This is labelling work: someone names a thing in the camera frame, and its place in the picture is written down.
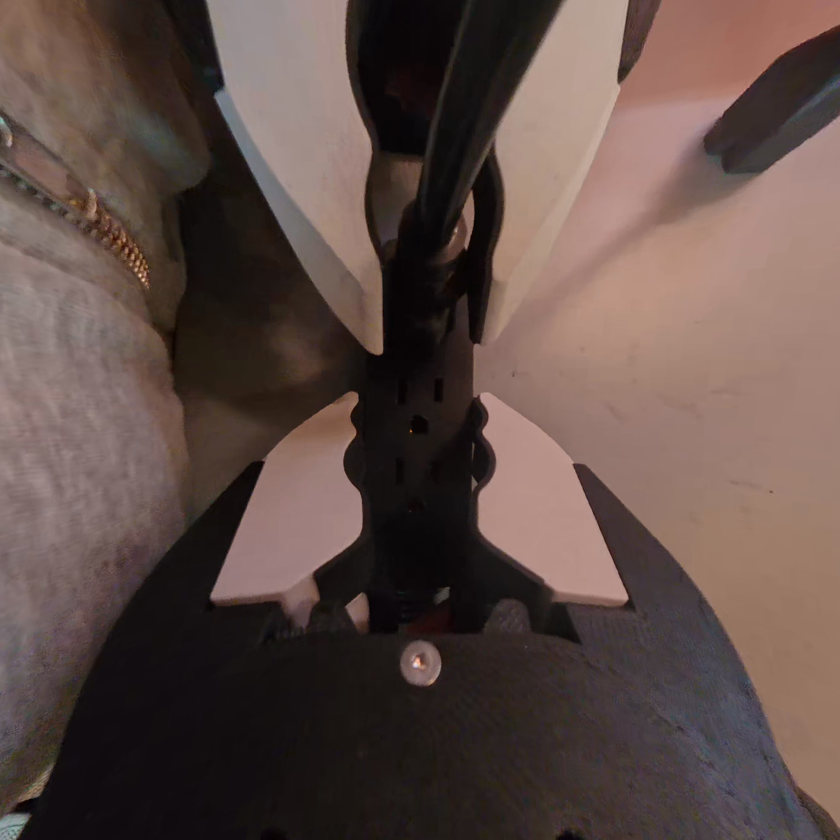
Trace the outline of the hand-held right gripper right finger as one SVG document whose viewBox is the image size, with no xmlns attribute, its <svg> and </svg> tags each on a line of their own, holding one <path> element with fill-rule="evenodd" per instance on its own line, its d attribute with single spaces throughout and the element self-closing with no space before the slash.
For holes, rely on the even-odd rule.
<svg viewBox="0 0 840 840">
<path fill-rule="evenodd" d="M 496 396 L 478 395 L 489 465 L 477 490 L 477 530 L 542 580 L 556 602 L 624 606 L 627 589 L 574 468 L 539 426 Z"/>
</svg>

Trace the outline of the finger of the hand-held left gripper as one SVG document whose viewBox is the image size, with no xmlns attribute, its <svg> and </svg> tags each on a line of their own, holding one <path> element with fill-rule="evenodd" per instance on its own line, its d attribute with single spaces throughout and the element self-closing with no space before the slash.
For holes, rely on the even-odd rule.
<svg viewBox="0 0 840 840">
<path fill-rule="evenodd" d="M 470 338 L 497 339 L 548 264 L 609 122 L 627 1 L 560 6 L 476 178 Z"/>
<path fill-rule="evenodd" d="M 206 3 L 217 105 L 313 285 L 381 354 L 382 268 L 365 212 L 373 145 L 351 85 L 348 5 Z"/>
</svg>

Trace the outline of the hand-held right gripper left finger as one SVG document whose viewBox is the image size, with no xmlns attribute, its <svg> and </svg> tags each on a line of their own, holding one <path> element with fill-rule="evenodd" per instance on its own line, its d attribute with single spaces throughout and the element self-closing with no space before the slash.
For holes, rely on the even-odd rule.
<svg viewBox="0 0 840 840">
<path fill-rule="evenodd" d="M 281 439 L 255 488 L 211 593 L 213 604 L 316 604 L 315 573 L 362 532 L 344 457 L 359 401 L 347 392 Z"/>
</svg>

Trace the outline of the black power plug with cable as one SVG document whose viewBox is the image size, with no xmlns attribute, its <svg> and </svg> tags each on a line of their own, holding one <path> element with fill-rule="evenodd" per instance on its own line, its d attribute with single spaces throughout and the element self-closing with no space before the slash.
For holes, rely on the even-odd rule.
<svg viewBox="0 0 840 840">
<path fill-rule="evenodd" d="M 501 120 L 562 2 L 466 2 L 448 57 L 416 196 L 386 266 L 384 350 L 436 354 L 466 294 L 463 211 Z"/>
</svg>

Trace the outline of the person's beige zip hoodie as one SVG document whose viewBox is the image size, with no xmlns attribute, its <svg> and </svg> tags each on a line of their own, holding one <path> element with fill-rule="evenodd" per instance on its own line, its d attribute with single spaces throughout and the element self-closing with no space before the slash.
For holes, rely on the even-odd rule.
<svg viewBox="0 0 840 840">
<path fill-rule="evenodd" d="M 209 152 L 162 2 L 2 2 L 2 816 L 181 535 L 181 195 Z"/>
</svg>

